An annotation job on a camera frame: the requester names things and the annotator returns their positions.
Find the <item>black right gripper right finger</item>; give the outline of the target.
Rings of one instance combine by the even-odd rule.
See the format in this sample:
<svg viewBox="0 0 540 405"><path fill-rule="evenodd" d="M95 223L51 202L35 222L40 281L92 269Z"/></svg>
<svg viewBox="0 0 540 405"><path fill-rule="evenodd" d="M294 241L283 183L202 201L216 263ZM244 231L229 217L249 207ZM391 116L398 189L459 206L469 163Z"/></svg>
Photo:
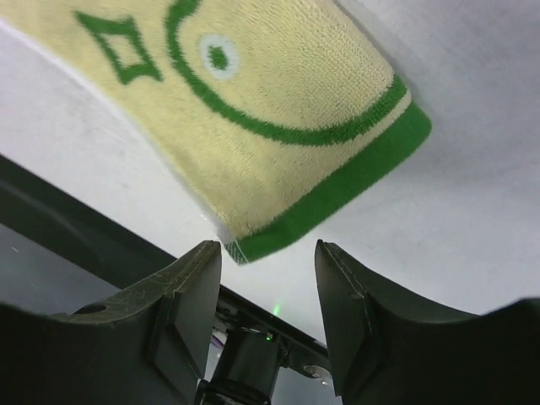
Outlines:
<svg viewBox="0 0 540 405"><path fill-rule="evenodd" d="M346 404L536 404L539 301L478 316L424 298L318 241L334 391Z"/></svg>

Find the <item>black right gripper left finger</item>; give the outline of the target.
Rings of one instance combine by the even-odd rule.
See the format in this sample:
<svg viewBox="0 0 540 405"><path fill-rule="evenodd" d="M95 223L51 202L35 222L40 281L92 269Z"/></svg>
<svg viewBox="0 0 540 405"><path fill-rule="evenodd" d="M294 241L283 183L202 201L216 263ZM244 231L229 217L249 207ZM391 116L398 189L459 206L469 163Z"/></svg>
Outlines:
<svg viewBox="0 0 540 405"><path fill-rule="evenodd" d="M220 245L207 240L73 314L2 305L2 403L194 403L220 274Z"/></svg>

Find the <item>green and yellow patterned towel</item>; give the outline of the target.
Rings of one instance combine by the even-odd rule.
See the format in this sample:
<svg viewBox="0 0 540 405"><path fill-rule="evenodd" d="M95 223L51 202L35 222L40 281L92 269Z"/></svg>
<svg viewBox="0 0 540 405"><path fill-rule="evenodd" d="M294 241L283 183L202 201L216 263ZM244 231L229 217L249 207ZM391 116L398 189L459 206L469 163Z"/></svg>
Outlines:
<svg viewBox="0 0 540 405"><path fill-rule="evenodd" d="M4 1L1 17L148 134L239 264L296 242L431 130L332 1Z"/></svg>

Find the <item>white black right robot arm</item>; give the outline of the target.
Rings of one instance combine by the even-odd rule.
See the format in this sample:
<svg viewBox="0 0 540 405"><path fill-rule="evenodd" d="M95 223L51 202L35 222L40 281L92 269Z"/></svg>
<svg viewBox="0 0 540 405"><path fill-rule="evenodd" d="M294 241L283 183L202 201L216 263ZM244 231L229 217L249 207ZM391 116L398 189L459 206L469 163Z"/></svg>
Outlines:
<svg viewBox="0 0 540 405"><path fill-rule="evenodd" d="M330 379L345 404L536 404L539 301L478 316L439 304L319 241L327 348L302 356L283 327L228 321L204 372L221 256L205 241L106 300L51 316L1 306L4 404L268 404L287 366Z"/></svg>

